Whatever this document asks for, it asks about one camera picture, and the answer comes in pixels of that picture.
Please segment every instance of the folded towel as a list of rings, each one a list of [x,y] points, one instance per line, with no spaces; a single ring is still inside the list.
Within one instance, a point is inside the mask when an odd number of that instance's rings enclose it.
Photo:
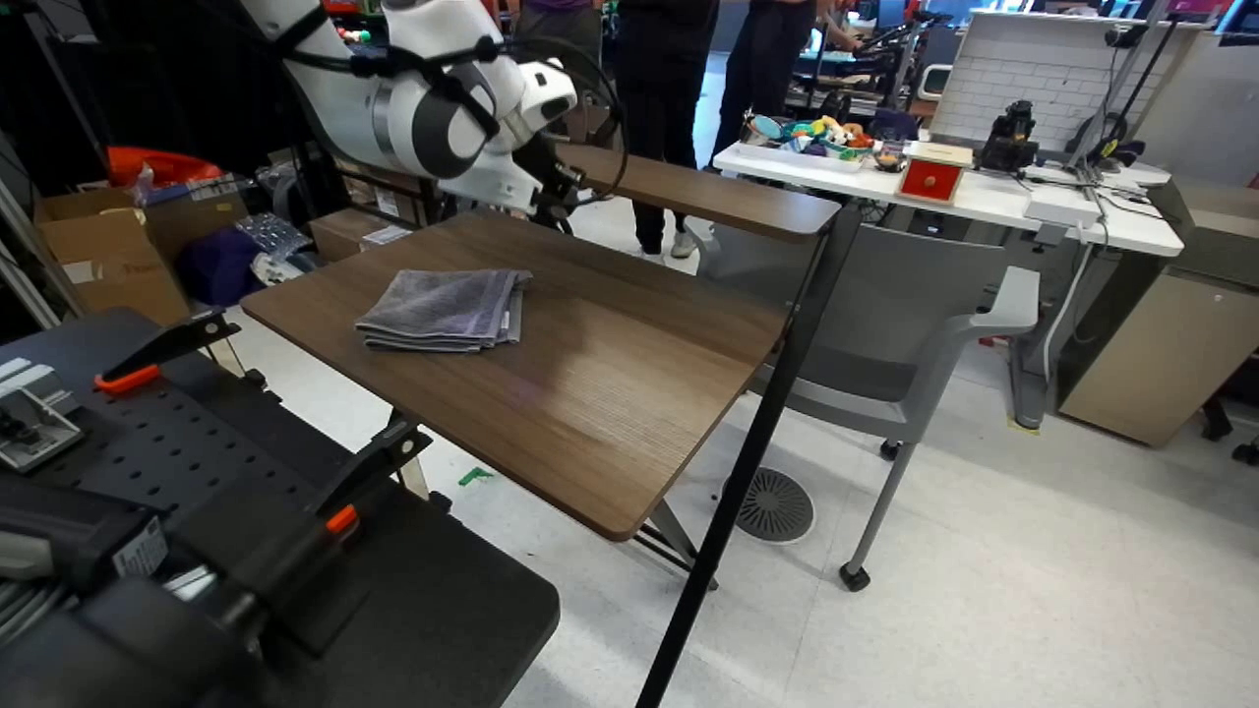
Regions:
[[[526,272],[399,272],[353,322],[371,347],[488,351],[520,340]]]

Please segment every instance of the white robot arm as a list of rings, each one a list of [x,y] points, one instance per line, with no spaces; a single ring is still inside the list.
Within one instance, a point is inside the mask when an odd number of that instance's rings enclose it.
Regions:
[[[317,0],[240,3],[339,153],[515,213],[547,209],[551,180],[568,178],[540,128],[573,106],[573,82],[498,55],[479,0],[384,0],[384,57],[358,57]]]

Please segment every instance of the chair wheel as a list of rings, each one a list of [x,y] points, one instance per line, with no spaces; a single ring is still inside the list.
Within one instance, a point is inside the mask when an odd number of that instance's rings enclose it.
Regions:
[[[906,449],[906,444],[896,444],[896,441],[882,441],[882,444],[876,444],[876,457],[882,457],[882,460],[896,460],[901,449]]]
[[[840,579],[840,584],[855,589],[855,593],[861,593],[861,589],[869,584],[864,567],[855,567],[855,561],[838,567],[838,579]]]

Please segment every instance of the brown table top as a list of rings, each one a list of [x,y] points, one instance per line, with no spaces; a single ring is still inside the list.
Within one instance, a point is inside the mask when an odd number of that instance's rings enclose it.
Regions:
[[[530,272],[524,340],[360,347],[353,319],[399,267]],[[644,524],[784,335],[784,313],[750,297],[506,214],[358,251],[245,310],[604,538]]]
[[[583,167],[598,188],[764,237],[818,237],[838,213],[835,200],[810,192],[767,188],[644,157],[631,157],[627,178],[618,180],[620,153],[598,145],[560,145],[560,157]]]

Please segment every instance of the black metal table leg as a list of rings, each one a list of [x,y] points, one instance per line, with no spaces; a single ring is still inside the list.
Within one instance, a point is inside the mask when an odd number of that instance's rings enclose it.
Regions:
[[[709,593],[709,583],[720,567],[720,554],[737,532],[737,517],[739,517],[739,508],[746,499],[746,486],[757,478],[757,466],[779,427],[779,418],[784,418],[784,405],[792,398],[792,384],[793,384],[793,372],[813,340],[813,330],[821,322],[821,310],[830,302],[830,292],[838,284],[838,272],[855,249],[855,237],[859,237],[859,214],[844,209],[840,214],[830,218],[830,229],[818,230],[818,245],[813,245],[813,260],[800,284],[800,293],[788,310],[788,330],[784,330],[784,353],[779,353],[779,364],[770,372],[770,384],[764,390],[759,398],[759,407],[757,407],[757,419],[743,435],[743,449],[739,449],[739,460],[732,466],[732,478],[722,482],[722,494],[716,504],[716,515],[709,524],[709,536],[703,536],[703,546],[701,546],[701,558],[679,589],[679,600],[667,617],[667,627],[661,638],[661,647],[658,647],[658,662],[644,676],[644,686],[639,692],[639,708],[653,708],[663,700],[663,686],[671,681],[671,667],[679,662],[679,647],[701,617],[701,606],[703,606],[703,593]]]

